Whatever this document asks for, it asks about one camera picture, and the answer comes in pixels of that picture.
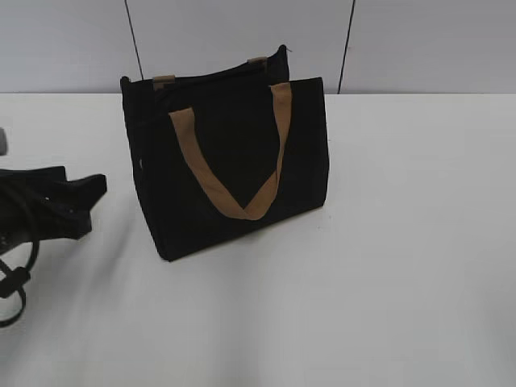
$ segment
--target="bag handle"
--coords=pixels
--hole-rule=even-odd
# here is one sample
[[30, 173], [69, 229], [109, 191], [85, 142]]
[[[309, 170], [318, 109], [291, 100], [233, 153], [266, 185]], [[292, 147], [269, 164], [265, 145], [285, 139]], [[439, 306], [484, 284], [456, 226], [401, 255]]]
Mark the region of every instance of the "bag handle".
[[169, 113], [186, 164], [212, 204], [221, 214], [228, 218], [261, 219], [273, 204], [274, 199], [276, 199], [281, 168], [283, 166], [283, 155], [285, 154], [285, 144], [289, 137], [292, 115], [292, 90], [290, 89], [289, 82], [270, 86], [270, 89], [273, 94], [274, 118], [276, 119], [277, 131], [280, 136], [280, 150], [277, 156], [276, 170], [260, 187], [245, 208], [242, 208], [233, 195], [214, 175], [202, 155], [195, 135], [194, 109], [189, 107]]
[[154, 77], [152, 79], [152, 85], [154, 87], [154, 91], [164, 89], [165, 85], [176, 82], [175, 75], [164, 75], [161, 77]]

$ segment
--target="black canvas bag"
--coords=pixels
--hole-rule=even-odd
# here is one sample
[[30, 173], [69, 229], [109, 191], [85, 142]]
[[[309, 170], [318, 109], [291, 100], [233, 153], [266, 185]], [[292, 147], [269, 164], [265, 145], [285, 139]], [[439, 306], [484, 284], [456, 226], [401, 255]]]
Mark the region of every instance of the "black canvas bag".
[[323, 205], [322, 79], [265, 68], [168, 89], [122, 79], [135, 185], [164, 259]]

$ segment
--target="black cable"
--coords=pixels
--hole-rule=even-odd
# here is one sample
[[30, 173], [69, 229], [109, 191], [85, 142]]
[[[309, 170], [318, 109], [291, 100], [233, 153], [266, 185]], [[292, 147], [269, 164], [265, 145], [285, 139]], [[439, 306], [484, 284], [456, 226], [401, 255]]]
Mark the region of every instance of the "black cable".
[[[33, 268], [40, 252], [40, 235], [38, 232], [37, 223], [31, 209], [23, 198], [23, 195], [17, 192], [16, 188], [10, 187], [8, 185], [2, 185], [0, 186], [0, 194], [3, 194], [3, 196], [13, 202], [23, 212], [27, 221], [32, 241], [31, 254], [29, 255], [29, 259], [25, 265], [26, 274], [24, 275], [26, 276], [25, 281], [27, 281], [30, 278], [29, 272]], [[18, 268], [13, 271], [3, 260], [0, 260], [0, 271], [3, 272], [6, 277], [15, 275], [16, 272], [20, 269], [21, 268]], [[0, 320], [0, 328], [5, 328], [16, 323], [22, 317], [22, 314], [25, 311], [25, 307], [27, 305], [27, 295], [25, 294], [25, 290], [23, 290], [23, 283], [20, 282], [19, 287], [15, 291], [18, 293], [22, 300], [22, 307], [14, 316], [11, 316], [5, 320]]]

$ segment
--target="white surface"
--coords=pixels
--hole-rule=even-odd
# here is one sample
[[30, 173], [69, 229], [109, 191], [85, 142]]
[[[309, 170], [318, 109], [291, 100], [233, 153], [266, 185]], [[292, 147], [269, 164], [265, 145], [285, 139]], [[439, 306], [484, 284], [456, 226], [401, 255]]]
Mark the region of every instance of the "white surface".
[[513, 93], [515, 16], [514, 0], [358, 0], [345, 90]]
[[43, 244], [0, 385], [514, 386], [515, 103], [328, 96], [326, 206], [165, 263], [120, 96], [0, 96], [0, 168], [109, 184], [92, 234]]

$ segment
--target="tan handle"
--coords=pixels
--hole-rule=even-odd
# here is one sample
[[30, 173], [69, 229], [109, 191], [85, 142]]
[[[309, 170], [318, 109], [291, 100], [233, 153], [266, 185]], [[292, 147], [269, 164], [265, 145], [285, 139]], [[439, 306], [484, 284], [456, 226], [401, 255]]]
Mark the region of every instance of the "tan handle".
[[290, 117], [292, 114], [292, 90], [290, 89], [290, 83], [286, 82], [271, 86], [271, 91], [273, 93], [274, 117], [276, 119], [278, 135], [280, 136], [277, 167], [245, 208], [242, 208], [223, 183], [214, 175], [202, 155], [195, 135], [194, 110], [189, 107], [169, 113], [186, 164], [213, 205], [221, 214], [228, 218], [246, 220], [263, 218], [276, 198], [280, 183], [281, 167], [283, 165], [283, 155], [285, 154], [285, 144], [289, 136]]
[[161, 77], [154, 77], [152, 79], [152, 84], [154, 86], [154, 91], [164, 89], [165, 85], [170, 83], [174, 83], [176, 81], [175, 75], [164, 75]]

